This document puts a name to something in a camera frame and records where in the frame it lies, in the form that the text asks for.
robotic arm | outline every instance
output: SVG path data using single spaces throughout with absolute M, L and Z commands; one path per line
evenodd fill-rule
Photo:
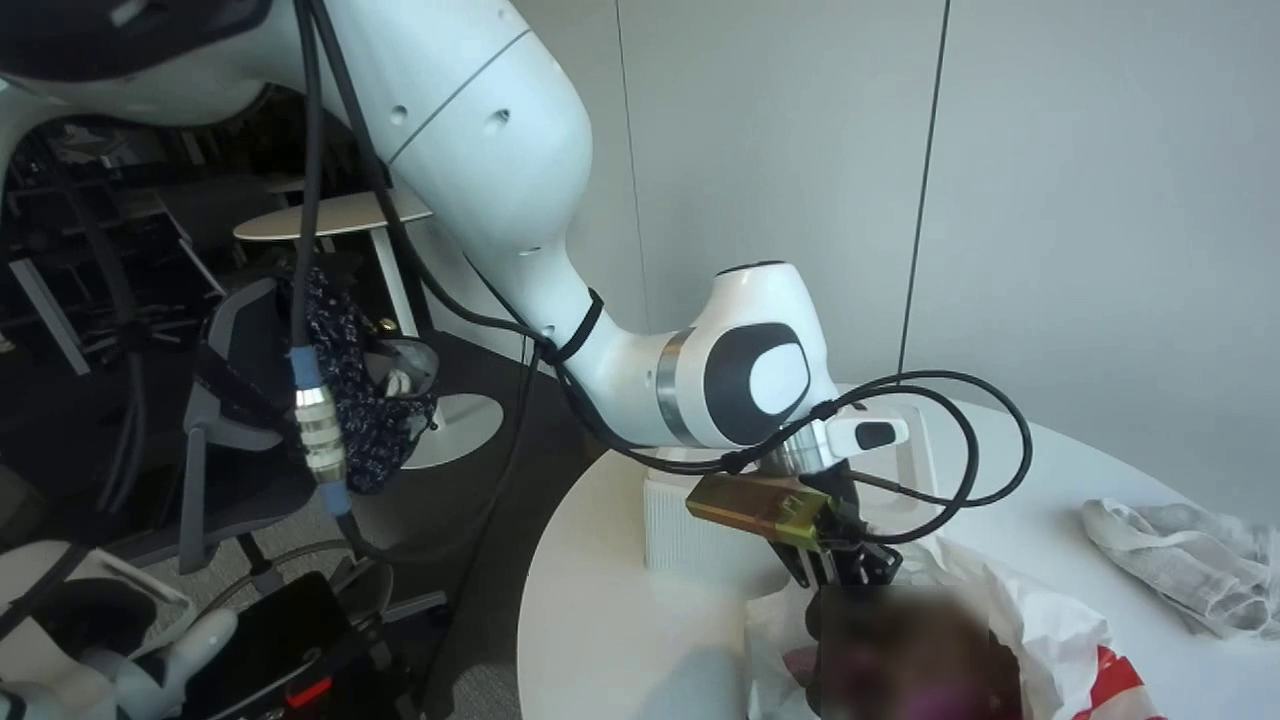
M 327 0 L 327 11 L 394 183 L 421 191 L 495 298 L 562 350 L 615 436 L 736 447 L 837 398 L 793 266 L 718 274 L 707 308 L 678 334 L 635 336 L 600 308 L 562 254 L 590 171 L 590 119 L 510 3 Z M 19 40 L 19 29 L 52 26 L 78 36 Z M 212 125 L 265 84 L 302 87 L 288 0 L 28 0 L 0 8 L 0 40 L 15 40 L 0 56 L 3 159 L 47 118 Z M 342 118 L 327 78 L 325 107 Z

white robotic arm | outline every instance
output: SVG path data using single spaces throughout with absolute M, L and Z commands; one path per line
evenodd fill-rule
M 718 274 L 707 308 L 678 334 L 635 336 L 596 308 L 562 254 L 590 171 L 590 119 L 510 3 L 327 0 L 327 11 L 394 183 L 430 204 L 446 242 L 531 334 L 572 350 L 562 364 L 615 436 L 736 447 L 837 398 L 793 266 Z M 62 118 L 212 125 L 258 84 L 302 87 L 302 67 L 291 3 L 276 0 L 254 29 L 130 78 L 9 82 L 9 95 L 59 104 Z M 327 78 L 325 107 L 342 118 Z

white table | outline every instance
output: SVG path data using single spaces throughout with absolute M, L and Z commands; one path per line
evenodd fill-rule
M 411 191 L 391 191 L 391 204 L 394 204 L 403 226 L 430 216 L 430 210 Z M 301 226 L 302 226 L 302 210 L 278 210 L 278 211 L 269 211 L 269 216 L 235 226 L 235 242 L 242 242 L 242 243 L 291 243 L 291 242 L 301 242 Z M 368 232 L 371 237 L 377 270 L 383 274 L 394 323 L 400 323 L 403 336 L 421 336 L 411 306 L 408 306 L 408 294 L 403 294 L 403 277 L 400 277 L 400 266 L 394 266 L 394 247 L 391 247 L 391 237 L 388 237 L 388 220 L 383 220 L 377 195 L 371 191 L 353 191 L 353 195 L 318 200 L 315 242 L 353 237 L 353 232 Z
M 1007 430 L 992 412 L 977 412 L 977 422 L 992 433 Z M 940 416 L 927 416 L 922 430 L 937 478 L 950 478 L 960 465 L 960 452 L 948 458 L 955 433 Z M 1004 433 L 992 468 L 1007 468 L 1011 452 L 1011 433 Z M 745 592 L 701 592 L 697 576 L 645 569 L 645 478 L 623 458 L 600 458 L 535 547 L 515 658 L 526 720 L 738 720 L 747 709 Z M 1022 492 L 985 512 L 960 512 L 948 536 L 1105 611 L 1114 650 L 1137 662 L 1162 715 L 1270 715 L 1280 644 L 1193 638 L 1084 539 L 1076 509 L 1091 496 L 1185 501 L 1088 445 L 1037 430 L 1037 468 Z

round table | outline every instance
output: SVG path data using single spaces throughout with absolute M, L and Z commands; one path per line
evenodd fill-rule
M 985 445 L 985 465 L 1011 468 L 1007 422 L 985 410 L 970 416 L 985 436 L 995 436 Z M 922 412 L 921 430 L 927 445 L 914 452 L 927 452 L 937 478 L 955 478 L 960 452 L 948 422 Z M 738 669 L 747 592 L 707 592 L 688 571 L 647 571 L 645 478 L 647 468 L 615 452 L 600 458 L 539 536 L 515 652 L 526 720 L 747 715 Z M 1088 545 L 1076 509 L 1097 496 L 1121 503 L 1185 501 L 1088 445 L 1037 430 L 1026 485 L 995 509 L 960 512 L 945 536 L 1105 611 L 1114 652 L 1133 658 L 1162 715 L 1267 715 L 1263 709 L 1280 699 L 1280 644 L 1193 638 Z M 761 551 L 761 565 L 776 565 L 761 539 L 738 539 Z
M 403 226 L 430 216 L 430 210 L 411 191 L 391 191 L 391 204 L 394 204 Z M 296 210 L 278 210 L 278 211 L 269 211 L 269 216 L 235 226 L 235 242 L 242 242 L 242 243 L 291 243 L 291 242 L 301 242 L 301 229 L 302 229 L 302 210 L 296 204 Z M 368 232 L 371 237 L 371 254 L 377 254 L 377 266 L 383 274 L 394 323 L 400 323 L 403 336 L 421 336 L 411 306 L 408 306 L 408 294 L 403 294 L 403 277 L 400 277 L 400 266 L 394 266 L 394 247 L 391 247 L 391 237 L 388 237 L 388 216 L 377 204 L 377 195 L 371 191 L 353 191 L 353 195 L 318 200 L 315 242 L 353 237 L 353 232 Z

